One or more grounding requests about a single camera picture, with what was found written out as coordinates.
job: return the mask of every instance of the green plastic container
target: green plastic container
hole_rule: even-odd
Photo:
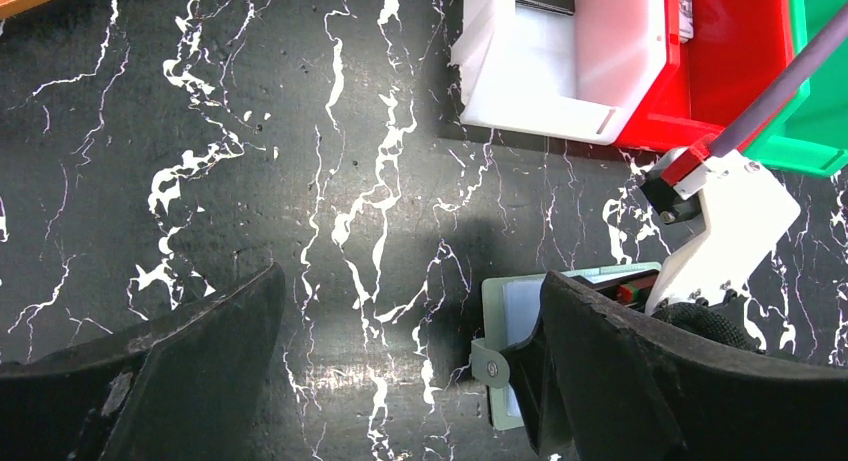
[[[848,0],[790,0],[797,53]],[[848,43],[843,44],[745,150],[766,166],[831,176],[848,163]]]

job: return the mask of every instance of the gray rod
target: gray rod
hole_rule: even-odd
[[[723,157],[748,139],[798,90],[801,84],[848,37],[848,4],[828,21],[812,41],[760,96],[709,145],[710,154]]]

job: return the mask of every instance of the white plastic container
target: white plastic container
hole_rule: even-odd
[[[464,124],[611,144],[666,61],[664,0],[575,0],[574,16],[464,0],[462,18]]]

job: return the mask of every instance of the marble surface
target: marble surface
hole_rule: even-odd
[[[638,192],[655,155],[456,123],[461,2],[57,0],[0,22],[0,361],[273,259],[290,294],[248,459],[533,459],[470,377],[481,281],[662,261],[690,232]],[[843,364],[848,176],[780,176],[802,213],[740,321]]]

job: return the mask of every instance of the red plastic container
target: red plastic container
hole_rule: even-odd
[[[616,146],[666,152],[717,135],[794,57],[789,0],[693,0],[687,43],[678,2],[666,0],[666,65]]]

